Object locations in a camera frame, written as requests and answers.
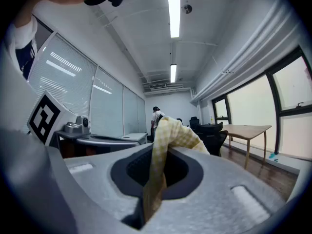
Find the yellow checked clothes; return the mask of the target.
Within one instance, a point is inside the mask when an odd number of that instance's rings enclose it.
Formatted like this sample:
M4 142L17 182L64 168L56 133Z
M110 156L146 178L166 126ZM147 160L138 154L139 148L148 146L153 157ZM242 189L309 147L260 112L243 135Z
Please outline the yellow checked clothes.
M148 222L161 206L162 192L167 188L165 163L170 147L184 147L209 155L203 141L181 121L163 117L157 124L154 136L149 180L143 188L144 222Z

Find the black framed window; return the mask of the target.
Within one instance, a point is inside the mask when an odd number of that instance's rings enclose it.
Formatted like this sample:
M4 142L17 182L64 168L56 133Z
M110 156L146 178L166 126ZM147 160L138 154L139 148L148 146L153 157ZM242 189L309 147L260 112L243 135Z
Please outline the black framed window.
M312 67L300 47L212 103L218 123L269 126L250 141L232 141L312 161Z

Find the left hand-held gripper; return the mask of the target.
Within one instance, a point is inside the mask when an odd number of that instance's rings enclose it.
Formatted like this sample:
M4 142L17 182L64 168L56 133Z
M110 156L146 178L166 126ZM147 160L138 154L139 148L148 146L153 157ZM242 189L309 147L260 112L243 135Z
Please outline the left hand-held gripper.
M141 145L119 137L87 135L90 133L88 118L76 115L47 90L37 101L27 126L31 134L46 146L51 145L55 132L65 138L79 137L77 144L85 146L86 153L112 153Z

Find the black swivel chair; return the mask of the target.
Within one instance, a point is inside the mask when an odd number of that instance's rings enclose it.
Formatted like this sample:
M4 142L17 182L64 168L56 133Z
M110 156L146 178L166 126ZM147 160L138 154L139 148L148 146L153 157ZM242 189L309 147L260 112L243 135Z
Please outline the black swivel chair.
M228 136L228 131L222 129L222 122L210 125L197 125L195 128L195 133L203 141L211 155L221 157L220 149Z

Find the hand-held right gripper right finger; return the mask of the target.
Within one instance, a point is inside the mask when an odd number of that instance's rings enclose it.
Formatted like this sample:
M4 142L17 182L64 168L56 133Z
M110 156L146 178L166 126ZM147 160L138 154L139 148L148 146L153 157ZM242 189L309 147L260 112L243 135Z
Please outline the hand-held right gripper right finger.
M203 179L187 197L162 201L146 234L251 234L286 204L275 189L232 161L182 147L169 151L196 160Z

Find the white wall pipes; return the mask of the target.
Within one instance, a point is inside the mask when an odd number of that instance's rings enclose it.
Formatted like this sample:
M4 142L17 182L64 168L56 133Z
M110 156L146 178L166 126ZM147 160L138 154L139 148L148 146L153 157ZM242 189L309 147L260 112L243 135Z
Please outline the white wall pipes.
M222 89L234 87L263 72L297 45L300 29L301 22L295 10L282 0L275 0L247 42L198 90L191 102L211 98Z

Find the light wooden table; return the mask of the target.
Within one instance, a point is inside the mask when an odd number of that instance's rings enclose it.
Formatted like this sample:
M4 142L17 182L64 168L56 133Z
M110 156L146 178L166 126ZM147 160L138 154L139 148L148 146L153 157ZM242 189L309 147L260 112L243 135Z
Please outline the light wooden table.
M257 136L264 134L264 156L263 156L263 164L266 160L266 151L267 151L267 130L270 129L271 125L264 126L254 126L254 125L233 125L227 124L223 126L222 131L227 131L229 136L229 145L231 145L231 138L236 137L242 140L247 141L247 151L244 163L244 169L247 169L249 155L250 155L250 147L251 140L256 138Z

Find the person's navy white shirt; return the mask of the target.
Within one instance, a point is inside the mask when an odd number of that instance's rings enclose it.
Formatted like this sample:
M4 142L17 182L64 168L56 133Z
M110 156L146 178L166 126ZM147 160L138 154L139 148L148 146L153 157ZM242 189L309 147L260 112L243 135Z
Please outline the person's navy white shirt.
M16 27L11 24L4 38L5 49L17 71L28 79L38 48L35 35L37 19L32 16L29 23Z

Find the white table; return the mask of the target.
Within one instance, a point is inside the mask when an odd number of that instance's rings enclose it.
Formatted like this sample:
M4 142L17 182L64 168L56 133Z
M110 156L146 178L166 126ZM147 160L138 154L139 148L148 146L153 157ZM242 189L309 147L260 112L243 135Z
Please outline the white table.
M147 133L131 133L125 136L120 137L120 139L128 140L128 141L136 141L139 144L147 144Z

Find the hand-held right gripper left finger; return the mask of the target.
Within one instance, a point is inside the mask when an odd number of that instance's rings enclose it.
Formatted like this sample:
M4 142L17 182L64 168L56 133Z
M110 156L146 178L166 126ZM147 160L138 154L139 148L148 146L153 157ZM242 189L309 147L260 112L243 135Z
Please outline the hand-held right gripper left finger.
M111 178L115 162L151 144L108 154L63 159L56 148L46 149L52 174L69 207L77 230L142 230L140 197L123 194Z

